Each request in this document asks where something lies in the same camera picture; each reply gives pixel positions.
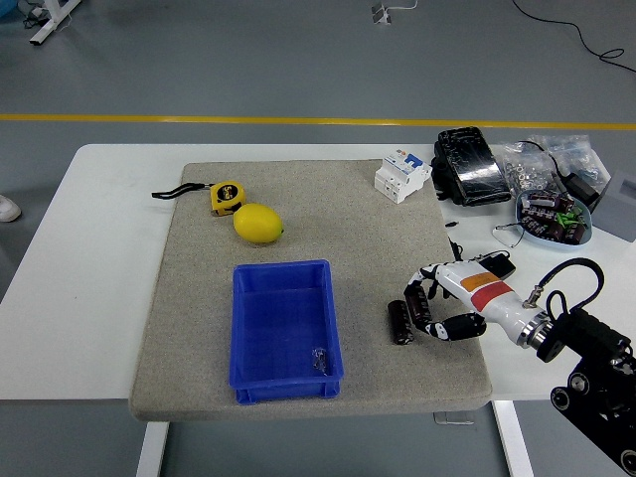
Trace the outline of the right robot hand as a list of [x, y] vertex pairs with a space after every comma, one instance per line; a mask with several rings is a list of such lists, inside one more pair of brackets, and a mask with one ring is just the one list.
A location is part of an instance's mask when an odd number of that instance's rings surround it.
[[[458, 299], [468, 311], [435, 320], [428, 308], [436, 290]], [[503, 328], [516, 345], [528, 348], [542, 322], [537, 308], [526, 308], [519, 294], [480, 262], [454, 261], [432, 264], [413, 275], [404, 290], [408, 315], [415, 327], [443, 341], [477, 337], [488, 323]]]

